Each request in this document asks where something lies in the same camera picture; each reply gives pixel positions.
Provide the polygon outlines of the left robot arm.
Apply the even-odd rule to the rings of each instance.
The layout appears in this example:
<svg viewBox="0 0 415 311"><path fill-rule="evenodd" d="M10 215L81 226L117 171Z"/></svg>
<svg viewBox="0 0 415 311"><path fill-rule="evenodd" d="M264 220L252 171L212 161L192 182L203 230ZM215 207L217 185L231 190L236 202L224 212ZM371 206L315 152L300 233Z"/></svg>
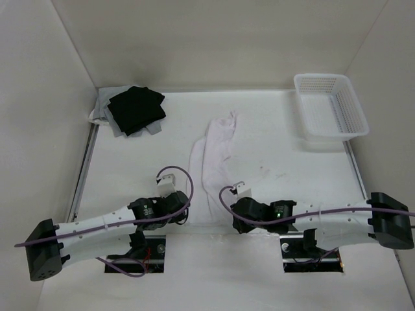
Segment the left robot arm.
<svg viewBox="0 0 415 311"><path fill-rule="evenodd" d="M30 279L44 281L88 259L138 259L148 248L144 232L182 222L190 201L176 191L166 197L139 198L114 212L79 222L43 220L23 243Z"/></svg>

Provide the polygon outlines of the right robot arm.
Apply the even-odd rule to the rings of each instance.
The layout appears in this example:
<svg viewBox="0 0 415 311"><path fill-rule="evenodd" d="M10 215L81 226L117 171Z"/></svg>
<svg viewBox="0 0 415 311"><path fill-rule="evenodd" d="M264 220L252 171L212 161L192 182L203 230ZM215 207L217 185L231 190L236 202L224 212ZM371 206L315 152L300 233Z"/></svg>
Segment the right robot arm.
<svg viewBox="0 0 415 311"><path fill-rule="evenodd" d="M279 235L302 233L301 249L311 257L322 250L375 242L390 249L414 248L408 207L383 192L373 192L369 200L341 208L292 200L265 204L245 197L230 210L239 233L254 229Z"/></svg>

